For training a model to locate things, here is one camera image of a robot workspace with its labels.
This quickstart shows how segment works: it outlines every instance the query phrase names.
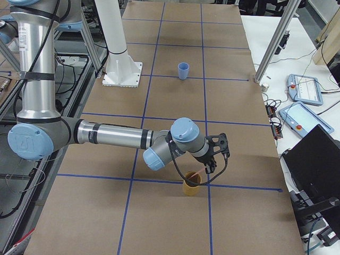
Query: robotic arm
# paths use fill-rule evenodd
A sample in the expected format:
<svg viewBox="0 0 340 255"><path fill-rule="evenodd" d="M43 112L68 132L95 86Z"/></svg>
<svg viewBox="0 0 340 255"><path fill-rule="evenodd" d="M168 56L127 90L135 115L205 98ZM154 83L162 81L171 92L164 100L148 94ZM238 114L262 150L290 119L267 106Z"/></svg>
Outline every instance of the robotic arm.
<svg viewBox="0 0 340 255"><path fill-rule="evenodd" d="M18 123L8 134L8 143L20 157L38 160L65 145L91 142L144 149L144 160L152 170L175 162L186 151L206 166L207 174L215 170L215 154L222 153L227 162L226 135L205 137L188 118L176 120L170 131L152 131L62 117L54 103L53 31L59 25L68 31L80 29L80 0L8 2L13 5L11 14L18 23L22 70L19 92L22 90L23 103L16 116Z"/></svg>

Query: black monitor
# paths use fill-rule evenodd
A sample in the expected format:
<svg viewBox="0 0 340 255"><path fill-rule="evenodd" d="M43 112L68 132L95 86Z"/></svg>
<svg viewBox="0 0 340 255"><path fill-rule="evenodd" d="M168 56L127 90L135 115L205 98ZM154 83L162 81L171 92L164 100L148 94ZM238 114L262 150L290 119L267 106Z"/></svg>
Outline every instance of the black monitor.
<svg viewBox="0 0 340 255"><path fill-rule="evenodd" d="M312 129L292 150L283 154L297 188L313 203L331 197L340 199L340 142L320 125ZM322 216L340 237L340 207L323 211Z"/></svg>

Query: white surface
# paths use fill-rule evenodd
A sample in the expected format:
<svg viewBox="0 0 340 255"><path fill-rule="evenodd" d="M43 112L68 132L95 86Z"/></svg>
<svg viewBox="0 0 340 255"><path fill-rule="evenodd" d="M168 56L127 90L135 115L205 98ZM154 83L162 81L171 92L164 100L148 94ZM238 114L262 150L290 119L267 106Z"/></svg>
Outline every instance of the white surface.
<svg viewBox="0 0 340 255"><path fill-rule="evenodd" d="M246 37L254 63L260 64L268 47L268 44L274 34L274 31L279 23L279 19L280 18L265 16L242 16ZM288 30L290 30L290 38L287 42L286 48L283 49L279 55L274 55L271 62L275 62L277 60L285 58L299 58L315 50L312 41L309 39L298 18L293 18L290 25L288 26ZM330 71L328 70L328 68L326 66L315 65L314 62L311 60L314 53L315 52L299 60L289 59L269 65L265 76L260 82L260 84L269 84L270 87L266 92L269 99L280 99L282 101L285 101L287 99L287 94L285 92L287 88L287 78L292 73L316 77L325 89L338 88L337 85L330 81ZM330 95L323 94L322 97L324 99L324 104L322 106L308 105L309 108L311 108L312 111L314 111L315 113L320 113L323 110L327 109L333 103L339 101L340 93ZM285 106L291 105L292 103L292 100L288 98L288 101L282 103L278 107L278 110L284 108ZM337 140L340 140L340 103L333 107L331 110L325 112L324 114L321 114L320 117L335 129L331 136ZM277 151L279 154L281 154L284 150L288 148L293 148L301 140L300 136L296 132L291 130L287 124L284 124L283 137L284 138L278 141ZM286 178L288 189L290 191L296 190L287 166L283 160L281 160L281 165ZM318 238L313 237L311 240L311 247L313 247L318 242ZM340 241L336 242L331 247L325 247L322 245L321 247L316 248L310 254L339 255Z"/></svg>
<svg viewBox="0 0 340 255"><path fill-rule="evenodd" d="M336 0L309 0L309 3L326 23L331 20L340 6Z"/></svg>

